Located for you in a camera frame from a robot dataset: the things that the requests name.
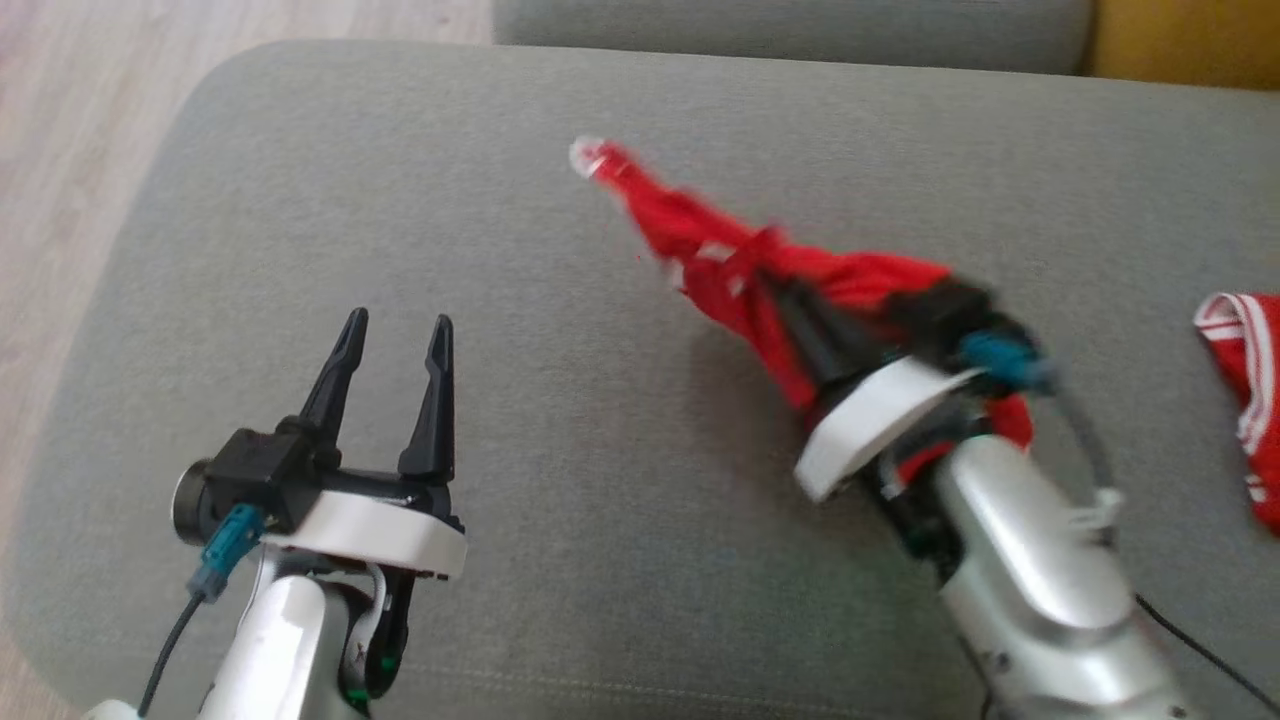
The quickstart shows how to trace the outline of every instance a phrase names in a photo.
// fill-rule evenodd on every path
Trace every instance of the red cloth with white stripes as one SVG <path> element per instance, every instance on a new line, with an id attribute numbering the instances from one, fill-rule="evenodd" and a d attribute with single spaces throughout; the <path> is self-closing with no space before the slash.
<path id="1" fill-rule="evenodd" d="M 662 186 L 614 142 L 579 140 L 571 160 L 575 169 L 622 200 L 672 286 L 750 342 L 804 416 L 815 388 L 791 350 L 759 272 L 804 279 L 833 305 L 869 318 L 891 293 L 923 291 L 951 273 L 943 265 L 899 255 L 836 255 L 795 245 L 778 227 L 748 228 L 691 193 Z M 996 432 L 1021 447 L 1030 443 L 1033 428 L 1021 397 L 992 401 L 988 414 Z"/>
<path id="2" fill-rule="evenodd" d="M 1217 293 L 1196 311 L 1196 327 L 1244 407 L 1235 434 L 1249 457 L 1244 479 L 1253 512 L 1280 536 L 1280 421 L 1276 352 L 1280 296 Z"/>

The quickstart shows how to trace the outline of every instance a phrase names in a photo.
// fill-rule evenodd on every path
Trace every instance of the gray fabric surface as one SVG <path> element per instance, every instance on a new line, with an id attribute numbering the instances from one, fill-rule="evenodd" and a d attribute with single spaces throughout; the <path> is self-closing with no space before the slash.
<path id="1" fill-rule="evenodd" d="M 504 45 L 1070 74 L 1092 0 L 494 0 Z"/>
<path id="2" fill-rule="evenodd" d="M 968 717 L 929 573 L 872 506 L 815 509 L 748 348 L 666 290 L 567 165 L 580 132 L 797 240 L 951 263 L 1069 368 L 1132 489 L 1152 602 L 1280 692 L 1274 568 L 1231 400 L 1190 329 L 1275 290 L 1280 100 L 1083 78 L 408 44 L 268 46 L 188 101 L 77 338 L 22 524 L 6 632 L 74 702 L 136 700 L 197 553 L 178 474 L 296 411 L 372 314 L 342 447 L 392 468 L 434 315 L 457 325 L 467 573 L 421 584 L 383 717 Z M 1052 416 L 1037 450 L 1083 487 Z M 197 615 L 183 716 L 251 573 Z M 1260 717 L 1179 647 L 1219 717 Z"/>

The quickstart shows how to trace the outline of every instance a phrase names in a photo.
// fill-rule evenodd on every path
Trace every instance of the wooden floor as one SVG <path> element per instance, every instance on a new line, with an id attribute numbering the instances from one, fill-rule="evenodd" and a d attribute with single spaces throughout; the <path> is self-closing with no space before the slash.
<path id="1" fill-rule="evenodd" d="M 178 106 L 227 58 L 300 37 L 489 42 L 489 0 L 0 0 L 0 528 Z M 0 717 L 77 716 L 0 634 Z"/>

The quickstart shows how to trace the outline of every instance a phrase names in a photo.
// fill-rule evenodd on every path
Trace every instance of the white cable clip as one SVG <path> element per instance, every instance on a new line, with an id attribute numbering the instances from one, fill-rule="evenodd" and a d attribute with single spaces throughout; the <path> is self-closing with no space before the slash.
<path id="1" fill-rule="evenodd" d="M 1082 533 L 1096 534 L 1115 527 L 1124 493 L 1115 488 L 1098 488 L 1093 495 L 1093 507 L 1076 507 L 1068 519 L 1068 525 Z"/>

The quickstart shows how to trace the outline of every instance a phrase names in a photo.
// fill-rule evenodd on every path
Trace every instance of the teal connector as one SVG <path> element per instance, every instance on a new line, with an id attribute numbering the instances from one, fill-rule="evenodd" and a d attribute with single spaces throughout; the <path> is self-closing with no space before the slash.
<path id="1" fill-rule="evenodd" d="M 1016 389 L 1048 392 L 1052 384 L 1052 373 L 1043 357 L 1027 345 L 996 333 L 966 334 L 960 341 L 960 356 Z"/>
<path id="2" fill-rule="evenodd" d="M 187 592 L 212 603 L 227 589 L 232 570 L 262 537 L 266 518 L 252 505 L 237 505 L 200 555 L 200 569 L 187 580 Z"/>

